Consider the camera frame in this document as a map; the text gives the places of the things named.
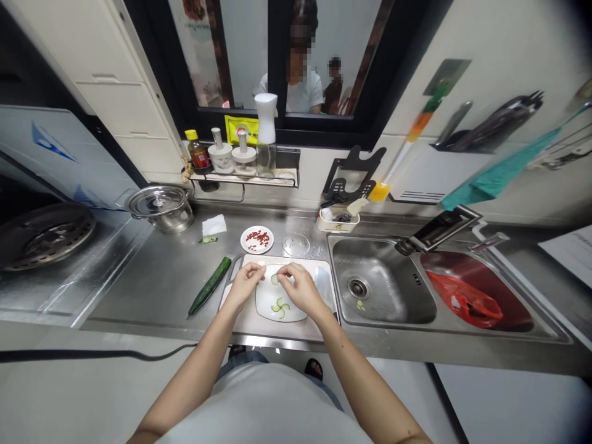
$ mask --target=stainless steel pot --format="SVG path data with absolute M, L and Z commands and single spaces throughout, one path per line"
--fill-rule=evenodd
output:
M 188 198 L 188 190 L 156 185 L 129 196 L 125 208 L 134 219 L 146 219 L 163 233 L 174 234 L 189 228 L 195 218 Z

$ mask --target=hand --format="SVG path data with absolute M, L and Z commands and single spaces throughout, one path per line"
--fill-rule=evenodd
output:
M 263 265 L 256 263 L 248 263 L 241 268 L 234 277 L 232 288 L 223 306 L 236 310 L 237 314 L 240 313 L 259 281 L 265 279 L 265 269 Z
M 288 279 L 289 276 L 294 278 L 294 285 Z M 292 302 L 311 318 L 316 317 L 323 312 L 323 309 L 327 308 L 319 290 L 316 289 L 313 277 L 302 265 L 296 262 L 284 265 L 277 271 L 277 279 Z

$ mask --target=cucumber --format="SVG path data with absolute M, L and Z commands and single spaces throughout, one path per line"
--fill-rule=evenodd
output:
M 195 300 L 189 309 L 189 316 L 193 316 L 196 311 L 199 310 L 200 307 L 210 298 L 212 293 L 214 293 L 214 290 L 216 287 L 218 287 L 218 284 L 230 268 L 231 263 L 232 261 L 227 257 L 222 259 L 222 262 L 220 262 L 220 265 L 218 265 L 218 268 L 216 271 L 214 271 L 214 274 L 212 274 L 210 279 L 208 279 L 201 291 L 195 297 Z
M 200 240 L 200 244 L 209 244 L 210 242 L 216 242 L 218 240 L 218 236 L 203 236 Z

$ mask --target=jeans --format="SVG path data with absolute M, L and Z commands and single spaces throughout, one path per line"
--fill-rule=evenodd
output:
M 220 369 L 220 372 L 218 373 L 218 377 L 216 378 L 216 382 L 218 382 L 224 376 L 229 374 L 235 368 L 240 367 L 244 364 L 251 363 L 251 362 L 261 362 L 263 364 L 269 364 L 269 361 L 267 360 L 267 358 L 265 358 L 265 356 L 263 356 L 258 351 L 253 350 L 253 351 L 246 351 L 245 353 L 239 353 L 238 355 L 234 356 L 232 359 L 228 360 L 228 362 L 222 366 L 222 368 Z M 341 404 L 339 403 L 339 400 L 335 396 L 335 393 L 333 393 L 329 387 L 324 385 L 321 380 L 318 380 L 317 378 L 315 378 L 313 376 L 310 376 L 307 374 L 304 374 L 304 376 L 307 377 L 317 387 L 319 387 L 323 392 L 325 392 L 337 409 L 343 411 L 343 407 L 341 407 Z

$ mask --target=white spray bottle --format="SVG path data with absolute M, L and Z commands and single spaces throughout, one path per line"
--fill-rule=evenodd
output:
M 264 92 L 255 96 L 255 107 L 259 117 L 257 136 L 257 175 L 269 179 L 276 174 L 276 125 L 278 97 Z

